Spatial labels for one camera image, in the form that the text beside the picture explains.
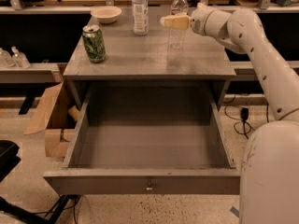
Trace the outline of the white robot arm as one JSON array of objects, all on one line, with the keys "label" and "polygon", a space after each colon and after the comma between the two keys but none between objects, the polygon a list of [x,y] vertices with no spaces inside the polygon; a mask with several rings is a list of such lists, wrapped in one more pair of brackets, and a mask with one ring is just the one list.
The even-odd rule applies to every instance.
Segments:
[{"label": "white robot arm", "polygon": [[257,129],[246,144],[239,224],[299,224],[299,76],[269,42],[258,15],[200,4],[190,16],[168,15],[160,23],[192,29],[249,56],[275,120]]}]

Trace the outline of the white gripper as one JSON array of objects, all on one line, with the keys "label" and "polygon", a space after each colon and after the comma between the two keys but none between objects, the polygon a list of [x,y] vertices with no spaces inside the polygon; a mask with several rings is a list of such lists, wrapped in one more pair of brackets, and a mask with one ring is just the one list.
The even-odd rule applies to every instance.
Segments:
[{"label": "white gripper", "polygon": [[160,18],[164,27],[187,30],[190,26],[199,35],[213,38],[227,38],[227,21],[231,14],[214,7],[200,6],[192,12],[191,18],[184,13]]}]

